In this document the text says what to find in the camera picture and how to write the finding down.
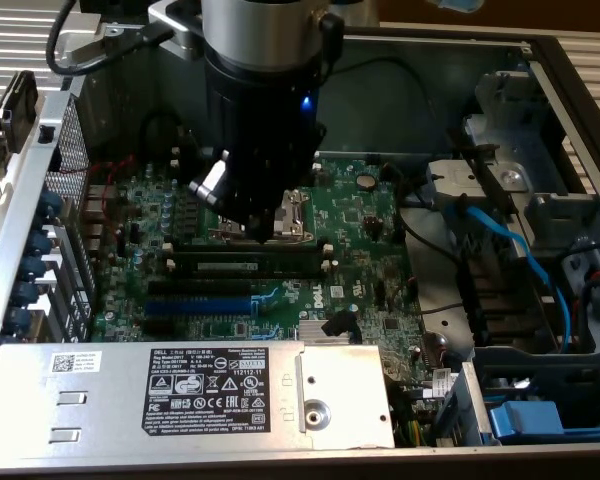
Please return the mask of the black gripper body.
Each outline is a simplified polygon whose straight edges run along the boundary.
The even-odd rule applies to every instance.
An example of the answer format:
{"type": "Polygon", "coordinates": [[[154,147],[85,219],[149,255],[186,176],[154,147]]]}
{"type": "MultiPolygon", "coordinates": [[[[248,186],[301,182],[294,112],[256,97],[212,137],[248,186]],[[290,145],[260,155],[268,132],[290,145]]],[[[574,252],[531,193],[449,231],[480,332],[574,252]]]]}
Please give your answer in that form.
{"type": "Polygon", "coordinates": [[[203,199],[224,211],[273,210],[309,169],[326,129],[317,121],[322,62],[316,55],[289,70],[241,68],[218,54],[205,58],[214,147],[227,152],[203,199]]]}

